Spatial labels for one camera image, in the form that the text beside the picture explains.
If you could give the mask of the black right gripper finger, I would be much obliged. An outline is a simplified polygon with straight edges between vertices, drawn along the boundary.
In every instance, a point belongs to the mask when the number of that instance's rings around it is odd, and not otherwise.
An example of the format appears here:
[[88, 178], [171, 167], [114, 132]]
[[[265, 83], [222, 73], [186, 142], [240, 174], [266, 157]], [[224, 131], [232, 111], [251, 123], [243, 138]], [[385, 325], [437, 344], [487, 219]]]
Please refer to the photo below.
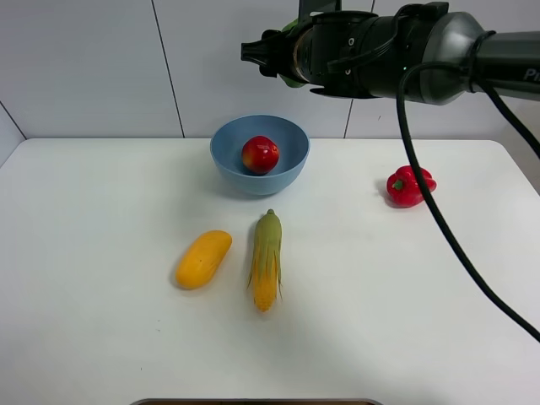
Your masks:
[[260, 40], [241, 44], [241, 61], [256, 64], [263, 77], [288, 77], [291, 74], [291, 48], [287, 35], [287, 31], [265, 30]]

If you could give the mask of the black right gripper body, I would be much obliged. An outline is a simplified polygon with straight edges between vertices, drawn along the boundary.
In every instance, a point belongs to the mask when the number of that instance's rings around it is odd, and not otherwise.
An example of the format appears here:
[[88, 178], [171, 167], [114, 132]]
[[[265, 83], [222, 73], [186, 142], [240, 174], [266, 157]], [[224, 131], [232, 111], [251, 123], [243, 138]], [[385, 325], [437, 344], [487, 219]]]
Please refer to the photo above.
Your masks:
[[366, 79], [360, 74], [366, 66], [353, 66], [331, 72], [328, 64], [349, 59], [371, 51], [380, 44], [378, 38], [369, 39], [380, 22], [375, 13], [336, 11], [298, 20], [297, 30], [307, 33], [300, 42], [291, 73], [300, 82], [314, 86], [313, 93], [334, 98], [375, 98]]

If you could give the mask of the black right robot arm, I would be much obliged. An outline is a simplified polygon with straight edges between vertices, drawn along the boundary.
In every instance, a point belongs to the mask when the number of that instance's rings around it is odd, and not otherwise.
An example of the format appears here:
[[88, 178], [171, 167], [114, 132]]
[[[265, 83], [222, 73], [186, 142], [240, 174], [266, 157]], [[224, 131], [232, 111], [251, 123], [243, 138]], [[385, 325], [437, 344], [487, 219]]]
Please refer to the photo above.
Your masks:
[[485, 30], [447, 2], [407, 4], [383, 17], [344, 11], [339, 1], [302, 1], [292, 27], [242, 44], [240, 58], [265, 77], [309, 84], [313, 93], [336, 98], [393, 98], [406, 71], [430, 62], [458, 70], [417, 73], [408, 80], [407, 100], [444, 105], [478, 91], [476, 75], [501, 95], [539, 98], [539, 34]]

